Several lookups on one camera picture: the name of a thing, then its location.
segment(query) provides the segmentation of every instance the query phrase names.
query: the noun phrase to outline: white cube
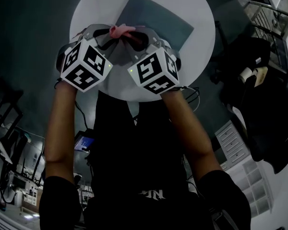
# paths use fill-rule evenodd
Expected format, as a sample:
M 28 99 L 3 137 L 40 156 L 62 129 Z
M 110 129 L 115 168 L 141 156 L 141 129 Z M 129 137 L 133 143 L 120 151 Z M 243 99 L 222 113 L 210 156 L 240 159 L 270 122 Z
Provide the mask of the white cube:
M 102 82 L 113 67 L 93 46 L 81 40 L 68 52 L 61 70 L 61 78 L 82 92 Z
M 179 85 L 176 63 L 162 47 L 134 64 L 128 72 L 139 87 L 154 94 Z

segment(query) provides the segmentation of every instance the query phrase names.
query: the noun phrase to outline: round white table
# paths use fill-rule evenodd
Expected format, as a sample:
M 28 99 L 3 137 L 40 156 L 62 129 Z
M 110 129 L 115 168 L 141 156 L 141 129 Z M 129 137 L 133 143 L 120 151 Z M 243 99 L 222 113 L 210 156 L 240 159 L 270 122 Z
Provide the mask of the round white table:
M 206 0 L 152 0 L 170 10 L 194 27 L 180 50 L 181 86 L 189 86 L 203 72 L 215 45 L 215 22 Z M 91 24 L 115 24 L 128 0 L 81 0 L 71 22 L 70 39 Z M 149 102 L 160 100 L 144 88 L 136 86 L 127 68 L 115 66 L 104 82 L 98 85 L 102 92 L 125 101 Z

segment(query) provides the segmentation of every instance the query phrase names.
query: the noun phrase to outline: person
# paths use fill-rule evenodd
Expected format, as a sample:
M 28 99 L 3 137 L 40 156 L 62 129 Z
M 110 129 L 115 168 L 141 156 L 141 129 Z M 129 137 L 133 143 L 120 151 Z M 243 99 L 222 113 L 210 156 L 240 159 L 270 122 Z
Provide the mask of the person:
M 82 213 L 73 177 L 76 94 L 64 81 L 56 86 L 45 140 L 41 230 L 74 229 Z M 182 92 L 168 91 L 161 97 L 140 103 L 135 125 L 125 101 L 99 92 L 96 140 L 88 158 L 94 197 L 83 212 L 86 228 L 208 230 L 215 229 L 212 211 L 223 210 L 235 226 L 226 229 L 249 230 L 248 200 L 222 171 Z M 188 190 L 183 155 L 198 194 Z

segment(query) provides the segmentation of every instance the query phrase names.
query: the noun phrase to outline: person's left arm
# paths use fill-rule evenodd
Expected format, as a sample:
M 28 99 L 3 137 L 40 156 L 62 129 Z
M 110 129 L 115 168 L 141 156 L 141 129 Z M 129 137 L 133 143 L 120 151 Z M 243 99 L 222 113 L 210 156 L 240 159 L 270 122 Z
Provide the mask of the person's left arm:
M 80 218 L 73 179 L 74 110 L 77 90 L 57 84 L 45 139 L 46 180 L 39 205 L 40 228 L 74 229 Z

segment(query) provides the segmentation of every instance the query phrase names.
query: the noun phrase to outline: black pants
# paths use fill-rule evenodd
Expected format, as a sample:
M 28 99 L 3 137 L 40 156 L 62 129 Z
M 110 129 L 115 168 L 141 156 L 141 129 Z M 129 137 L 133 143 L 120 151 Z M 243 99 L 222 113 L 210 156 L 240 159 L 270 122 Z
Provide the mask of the black pants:
M 94 131 L 95 192 L 186 189 L 183 149 L 162 100 L 140 103 L 135 125 L 126 101 L 99 92 Z

